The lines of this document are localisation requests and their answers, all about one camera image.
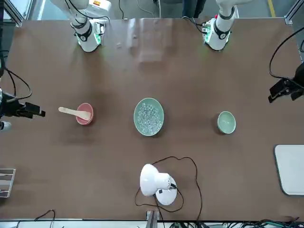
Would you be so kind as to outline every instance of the brown table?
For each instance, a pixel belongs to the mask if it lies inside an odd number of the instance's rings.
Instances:
[[[238,19],[222,52],[203,45],[186,20],[117,20],[104,46],[85,53],[68,21],[26,21],[16,30],[8,68],[31,85],[28,99],[47,112],[34,120],[10,118],[1,133],[1,168],[16,168],[0,218],[35,218],[55,209],[57,218],[145,219],[136,207],[141,168],[166,156],[190,156],[198,166],[203,220],[304,220],[304,198],[280,189],[273,148],[303,143],[303,100],[268,103],[276,79],[270,57],[292,29],[283,19]],[[277,54],[273,71],[293,76],[300,64],[295,39]],[[11,92],[9,77],[2,87]],[[17,83],[18,94],[26,94]],[[145,97],[160,101],[165,124],[157,137],[143,137],[133,111]],[[80,126],[58,107],[94,107],[95,121]],[[232,135],[214,127],[231,111]],[[184,208],[165,219],[194,220],[200,207],[190,161],[157,165],[184,195]],[[138,203],[154,203],[141,194]],[[177,208],[180,198],[170,209]]]

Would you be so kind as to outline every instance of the white tray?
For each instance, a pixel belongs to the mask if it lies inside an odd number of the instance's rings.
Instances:
[[[304,145],[277,145],[274,154],[282,191],[304,195]]]

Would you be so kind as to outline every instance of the pink bowl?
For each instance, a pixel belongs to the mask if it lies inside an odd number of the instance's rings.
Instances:
[[[93,107],[89,104],[89,103],[83,103],[81,104],[78,108],[78,111],[86,111],[91,113],[91,118],[90,120],[84,120],[79,118],[78,116],[76,116],[76,120],[79,124],[81,125],[88,125],[89,123],[91,123],[91,121],[93,120]]]

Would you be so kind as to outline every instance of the green bowl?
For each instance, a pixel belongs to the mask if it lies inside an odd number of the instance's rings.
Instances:
[[[232,113],[223,111],[218,115],[218,129],[224,134],[231,134],[236,129],[237,122]]]
[[[154,98],[145,98],[137,104],[133,119],[136,129],[142,135],[155,135],[163,125],[164,113],[162,106]]]

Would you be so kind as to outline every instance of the desk lamp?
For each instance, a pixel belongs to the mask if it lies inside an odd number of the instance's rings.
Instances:
[[[146,164],[141,172],[140,187],[144,196],[156,195],[162,205],[170,205],[177,196],[176,182],[167,173],[158,172],[151,164]]]

